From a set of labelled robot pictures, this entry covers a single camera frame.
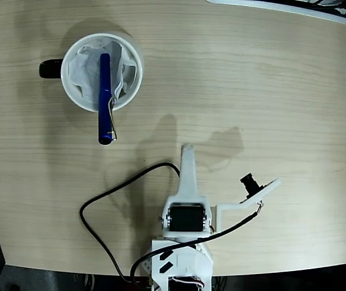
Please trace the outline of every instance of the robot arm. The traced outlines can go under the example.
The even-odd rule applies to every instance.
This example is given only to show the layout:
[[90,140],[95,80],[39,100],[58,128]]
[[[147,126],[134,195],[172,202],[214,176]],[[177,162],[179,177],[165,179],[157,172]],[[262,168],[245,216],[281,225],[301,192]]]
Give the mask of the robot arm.
[[[280,180],[258,186],[252,175],[241,179],[248,191],[247,199],[239,204],[216,206],[216,231],[222,229],[222,211],[244,209],[253,204],[261,207],[263,197],[274,190]],[[194,147],[182,147],[181,172],[178,191],[170,196],[162,212],[162,239],[154,239],[149,251],[161,249],[211,235],[212,212],[206,197],[198,194]],[[153,280],[153,290],[203,290],[211,291],[213,259],[205,244],[182,247],[152,256],[143,268]]]

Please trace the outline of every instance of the black cable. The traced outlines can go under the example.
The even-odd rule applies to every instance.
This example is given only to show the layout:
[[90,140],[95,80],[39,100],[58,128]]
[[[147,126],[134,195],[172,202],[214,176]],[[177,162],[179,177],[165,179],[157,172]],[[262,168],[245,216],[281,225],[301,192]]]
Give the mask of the black cable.
[[164,252],[168,252],[171,250],[176,250],[176,249],[181,249],[183,247],[188,247],[188,246],[192,246],[195,244],[200,244],[200,243],[206,243],[207,241],[211,241],[214,240],[216,238],[220,238],[224,235],[227,235],[228,233],[231,233],[232,231],[242,227],[244,224],[250,222],[252,219],[254,219],[255,217],[257,217],[258,215],[258,211],[255,211],[254,213],[252,213],[250,216],[244,218],[242,221],[240,221],[239,223],[235,224],[234,226],[230,227],[229,229],[226,229],[222,232],[216,233],[214,235],[208,236],[207,238],[198,238],[198,239],[194,239],[192,241],[188,241],[188,242],[182,242],[179,244],[175,244],[172,246],[168,246],[168,247],[162,247],[158,250],[154,250],[150,253],[146,253],[144,256],[142,256],[141,258],[139,258],[131,267],[131,271],[130,271],[130,279],[132,284],[134,284],[139,290],[144,290],[144,288],[142,288],[141,286],[139,286],[139,284],[136,282],[135,280],[135,272],[136,269],[138,268],[138,266],[145,261],[146,259],[149,259],[153,256],[156,256],[160,253],[164,253]]
[[80,214],[80,218],[81,218],[81,221],[83,223],[83,225],[85,226],[85,228],[90,232],[90,234],[98,241],[98,243],[100,244],[100,246],[102,246],[102,248],[105,250],[105,252],[107,252],[108,256],[110,257],[116,271],[118,272],[119,276],[125,281],[125,282],[128,282],[128,283],[131,283],[130,281],[128,281],[126,278],[124,278],[124,275],[118,265],[118,263],[116,262],[114,256],[112,255],[111,251],[108,249],[108,247],[104,244],[104,242],[102,241],[102,239],[100,238],[100,236],[98,236],[98,234],[90,227],[90,225],[88,224],[88,222],[85,220],[85,217],[84,217],[84,210],[87,206],[89,206],[90,204],[94,203],[95,201],[103,198],[103,197],[106,197],[108,196],[109,194],[112,194],[122,188],[124,188],[125,186],[131,184],[132,182],[136,181],[137,179],[139,179],[140,177],[146,175],[147,173],[150,173],[151,171],[157,169],[157,168],[160,168],[160,167],[171,167],[176,173],[177,175],[179,176],[179,170],[178,168],[170,163],[170,162],[161,162],[159,164],[156,164],[156,165],[153,165],[143,171],[141,171],[140,173],[138,173],[136,176],[132,177],[131,179],[127,180],[126,182],[123,182],[122,184],[116,186],[115,188],[109,190],[109,191],[106,191],[105,193],[103,194],[100,194],[96,197],[93,197],[92,199],[89,199],[87,202],[85,202],[81,208],[80,208],[80,211],[79,211],[79,214]]
[[162,162],[162,163],[159,163],[159,164],[156,164],[156,165],[153,165],[145,170],[143,170],[142,172],[138,173],[136,176],[132,177],[131,179],[123,182],[122,184],[116,186],[115,188],[105,192],[105,193],[102,193],[96,197],[93,197],[92,199],[89,199],[87,202],[85,202],[81,208],[80,208],[80,211],[79,211],[79,215],[80,215],[80,218],[81,218],[81,221],[83,223],[83,225],[85,226],[85,228],[90,232],[90,234],[97,240],[97,242],[101,245],[101,247],[105,250],[105,252],[108,254],[108,256],[110,257],[116,271],[118,272],[119,276],[125,281],[125,282],[128,282],[128,283],[132,283],[134,284],[139,290],[143,290],[143,288],[141,286],[139,286],[138,282],[136,282],[136,279],[135,279],[135,273],[136,273],[136,269],[138,268],[138,266],[143,262],[145,261],[146,259],[149,259],[151,258],[152,256],[155,256],[155,255],[158,255],[160,253],[164,253],[166,251],[169,251],[169,250],[176,250],[176,249],[180,249],[180,248],[183,248],[183,247],[188,247],[188,246],[191,246],[191,245],[194,245],[194,244],[200,244],[200,243],[205,243],[207,241],[211,241],[213,239],[216,239],[216,238],[220,238],[224,235],[227,235],[228,233],[242,227],[244,224],[248,223],[249,221],[251,221],[253,218],[255,218],[257,215],[258,215],[258,212],[260,211],[261,209],[261,206],[259,206],[259,209],[252,213],[250,216],[244,218],[241,222],[235,224],[234,226],[230,227],[229,229],[226,229],[222,232],[219,232],[219,233],[216,233],[212,236],[209,236],[207,238],[198,238],[198,239],[194,239],[192,241],[188,241],[188,242],[183,242],[183,243],[180,243],[180,244],[175,244],[173,246],[168,246],[168,247],[163,247],[161,249],[158,249],[158,250],[154,250],[150,253],[147,253],[146,255],[142,256],[141,258],[139,258],[131,267],[131,271],[130,271],[130,279],[131,281],[128,281],[118,263],[116,262],[114,256],[112,255],[111,251],[108,249],[108,247],[104,244],[104,242],[102,241],[102,239],[98,236],[98,234],[90,227],[90,225],[88,224],[88,222],[85,220],[85,217],[84,217],[84,210],[87,206],[89,206],[90,204],[92,204],[93,202],[101,199],[101,198],[104,198],[114,192],[117,192],[118,190],[121,190],[122,188],[124,188],[125,186],[128,186],[129,184],[135,182],[137,179],[139,179],[140,177],[146,175],[147,173],[150,173],[151,171],[157,169],[157,168],[160,168],[160,167],[171,167],[175,172],[176,174],[179,176],[179,169],[172,163],[170,162]]

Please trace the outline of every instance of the dark floor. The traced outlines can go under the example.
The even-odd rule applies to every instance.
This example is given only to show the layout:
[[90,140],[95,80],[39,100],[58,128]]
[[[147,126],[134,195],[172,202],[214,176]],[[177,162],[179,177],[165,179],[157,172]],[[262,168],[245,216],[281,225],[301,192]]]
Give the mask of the dark floor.
[[[135,290],[123,285],[117,276],[94,276],[94,291]],[[33,270],[5,266],[0,277],[0,291],[15,284],[21,291],[90,291],[92,276],[83,274]],[[223,289],[215,291],[346,291],[346,265],[298,272],[266,275],[229,276]]]

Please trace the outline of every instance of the pen clip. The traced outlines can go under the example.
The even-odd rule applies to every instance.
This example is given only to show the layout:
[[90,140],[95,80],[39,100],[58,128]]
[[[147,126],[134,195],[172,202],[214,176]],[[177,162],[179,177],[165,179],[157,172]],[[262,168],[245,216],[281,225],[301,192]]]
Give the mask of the pen clip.
[[117,140],[116,130],[115,130],[115,123],[113,122],[113,106],[116,103],[116,98],[112,95],[111,98],[108,100],[108,112],[110,113],[110,119],[112,124],[112,131],[110,132],[112,134],[112,141]]

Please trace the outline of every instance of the blue marker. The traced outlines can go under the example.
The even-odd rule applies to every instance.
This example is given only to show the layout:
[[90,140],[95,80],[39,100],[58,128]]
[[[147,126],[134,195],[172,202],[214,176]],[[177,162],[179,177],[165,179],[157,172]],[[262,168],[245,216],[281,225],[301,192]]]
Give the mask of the blue marker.
[[111,98],[110,55],[103,53],[100,56],[99,143],[105,146],[115,140],[111,115],[114,99]]

